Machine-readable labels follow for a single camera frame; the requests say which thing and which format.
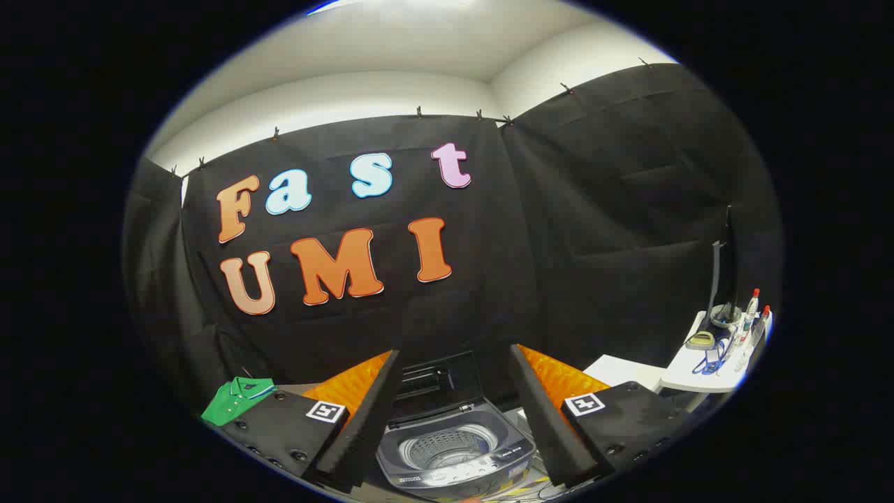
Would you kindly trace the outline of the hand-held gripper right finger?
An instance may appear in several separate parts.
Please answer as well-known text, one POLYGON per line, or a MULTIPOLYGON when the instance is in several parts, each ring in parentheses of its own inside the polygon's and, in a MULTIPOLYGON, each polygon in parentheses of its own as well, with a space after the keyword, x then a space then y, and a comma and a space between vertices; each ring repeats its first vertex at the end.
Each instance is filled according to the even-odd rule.
POLYGON ((689 433, 689 413, 638 382, 610 386, 521 344, 508 366, 555 485, 631 471, 689 433))

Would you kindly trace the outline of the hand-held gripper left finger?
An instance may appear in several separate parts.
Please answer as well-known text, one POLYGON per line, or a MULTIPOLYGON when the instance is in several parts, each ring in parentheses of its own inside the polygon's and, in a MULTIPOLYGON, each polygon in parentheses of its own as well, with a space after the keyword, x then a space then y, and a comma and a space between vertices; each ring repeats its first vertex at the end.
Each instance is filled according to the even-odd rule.
POLYGON ((301 394, 275 386, 221 436, 301 483, 350 493, 370 470, 390 420, 403 355, 392 349, 301 394))

